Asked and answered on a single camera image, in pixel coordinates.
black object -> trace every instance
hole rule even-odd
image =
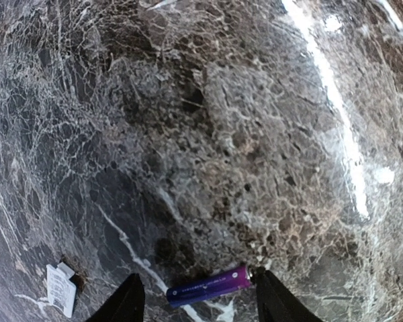
[[[322,322],[270,271],[258,269],[260,322]],[[145,293],[138,274],[131,274],[86,322],[143,322]]]

white tag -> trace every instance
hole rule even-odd
[[[60,263],[57,268],[46,265],[48,302],[68,318],[72,317],[76,296],[76,285],[69,280],[74,274],[75,272],[64,263]]]

marble surface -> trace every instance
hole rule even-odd
[[[0,322],[256,321],[241,262],[325,321],[403,322],[403,0],[0,0]]]

purple cylindrical object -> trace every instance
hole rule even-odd
[[[241,266],[204,280],[169,288],[166,296],[172,307],[180,307],[234,292],[250,285],[248,268]]]

purple cylinder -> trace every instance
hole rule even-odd
[[[248,268],[241,266],[204,280],[169,288],[166,296],[172,307],[180,307],[234,292],[250,285]]]

